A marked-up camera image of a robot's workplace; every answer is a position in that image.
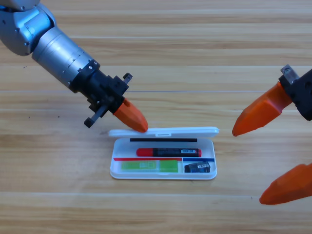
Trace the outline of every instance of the red marker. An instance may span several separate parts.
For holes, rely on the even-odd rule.
[[[138,157],[201,157],[200,149],[153,148],[138,149]]]

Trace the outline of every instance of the wood grain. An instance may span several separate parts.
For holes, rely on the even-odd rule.
[[[150,127],[216,126],[212,181],[112,179],[126,128],[92,115],[31,57],[0,43],[1,234],[309,234],[310,197],[278,206],[269,184],[311,163],[311,126],[292,104],[265,128],[233,137],[241,111],[292,65],[311,69],[308,0],[43,0],[59,27],[111,76]]]

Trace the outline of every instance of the orange fingertip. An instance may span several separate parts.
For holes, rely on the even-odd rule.
[[[312,164],[300,164],[275,180],[259,201],[277,205],[309,196],[312,196]]]
[[[114,116],[138,132],[145,133],[148,130],[148,122],[144,115],[127,99],[124,100],[119,109],[114,113]]]
[[[264,127],[278,117],[292,103],[280,82],[248,106],[238,117],[233,127],[233,136]]]

